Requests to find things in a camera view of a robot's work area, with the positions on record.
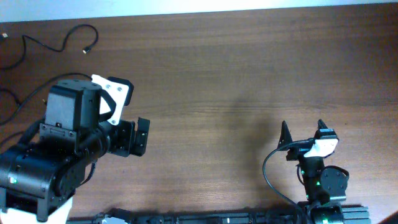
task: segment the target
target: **wood grain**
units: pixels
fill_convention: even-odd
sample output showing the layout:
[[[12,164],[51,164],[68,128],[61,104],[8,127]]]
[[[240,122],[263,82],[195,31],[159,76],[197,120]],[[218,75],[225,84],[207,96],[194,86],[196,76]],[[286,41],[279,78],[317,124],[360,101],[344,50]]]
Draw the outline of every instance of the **wood grain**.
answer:
[[[79,30],[61,54],[29,42],[26,61],[0,72],[1,86],[21,98],[65,72],[128,78],[136,87],[123,118],[151,120],[147,153],[102,157],[77,190],[72,217],[112,207],[181,212],[281,203],[262,161],[283,120],[298,140],[314,134],[319,118],[341,139],[325,164],[350,171],[346,203],[368,206],[374,223],[398,210],[398,4],[6,23],[1,65],[21,55],[21,34],[60,46],[81,23],[99,30],[89,54],[81,49],[94,34]],[[47,91],[0,127],[1,139],[43,115]],[[2,119],[15,108],[1,95]],[[270,180],[305,200],[296,163],[284,157],[269,161]]]

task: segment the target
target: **white robot part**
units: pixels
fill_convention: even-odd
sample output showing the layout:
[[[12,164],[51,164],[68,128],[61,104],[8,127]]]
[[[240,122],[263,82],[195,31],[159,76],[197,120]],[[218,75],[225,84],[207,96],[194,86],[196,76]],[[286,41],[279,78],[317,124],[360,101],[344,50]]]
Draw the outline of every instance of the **white robot part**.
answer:
[[[337,143],[338,139],[316,139],[315,144],[304,154],[304,157],[328,156],[336,149]]]
[[[0,212],[0,219],[3,224],[25,223],[25,224],[60,224],[66,223],[70,209],[72,208],[73,197],[65,202],[60,208],[49,215],[47,222],[38,222],[36,214],[22,210],[8,208],[7,213]]]
[[[124,106],[124,102],[126,101],[127,94],[129,91],[129,87],[127,85],[123,85],[116,82],[111,82],[99,75],[92,75],[92,82],[99,84],[102,89],[106,90],[112,99],[116,102],[116,109],[108,122],[112,125],[118,125],[120,121],[120,117],[122,115],[122,110]],[[111,111],[108,104],[105,102],[103,98],[101,98],[101,103],[99,104],[99,113],[107,113]]]

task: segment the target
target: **wood surface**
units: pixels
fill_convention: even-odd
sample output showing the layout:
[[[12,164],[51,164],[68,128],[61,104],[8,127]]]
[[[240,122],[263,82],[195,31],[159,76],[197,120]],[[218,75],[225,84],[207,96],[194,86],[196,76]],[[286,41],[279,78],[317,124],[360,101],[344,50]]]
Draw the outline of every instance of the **wood surface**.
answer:
[[[283,120],[299,140],[313,136],[319,118],[340,137],[325,164],[349,170],[345,204],[368,206],[373,223],[398,210],[398,4],[5,23],[1,65],[20,57],[22,34],[60,47],[81,23],[99,31],[89,54],[81,49],[94,34],[82,29],[60,54],[28,42],[25,62],[0,72],[1,86],[20,98],[67,72],[135,86],[123,118],[150,119],[147,152],[102,157],[77,190],[71,217],[113,207],[198,212],[283,203],[262,162]],[[43,115],[48,89],[0,127],[0,139]],[[0,102],[4,119],[16,106],[4,94]],[[298,202],[306,198],[296,164],[281,152],[267,168]]]

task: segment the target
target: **white background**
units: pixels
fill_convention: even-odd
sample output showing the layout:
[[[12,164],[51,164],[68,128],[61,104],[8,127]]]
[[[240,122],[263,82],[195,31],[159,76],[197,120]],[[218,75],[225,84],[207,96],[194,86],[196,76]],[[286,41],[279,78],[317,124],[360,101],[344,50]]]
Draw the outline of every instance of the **white background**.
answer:
[[[396,0],[0,0],[0,22],[334,6]]]

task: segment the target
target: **green light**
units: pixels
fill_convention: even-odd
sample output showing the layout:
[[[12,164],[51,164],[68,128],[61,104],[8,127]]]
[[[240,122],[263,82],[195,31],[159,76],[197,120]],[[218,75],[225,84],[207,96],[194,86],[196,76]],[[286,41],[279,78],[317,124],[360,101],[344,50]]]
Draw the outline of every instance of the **green light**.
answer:
[[[17,183],[17,179],[10,177],[10,183],[11,184],[16,184]]]

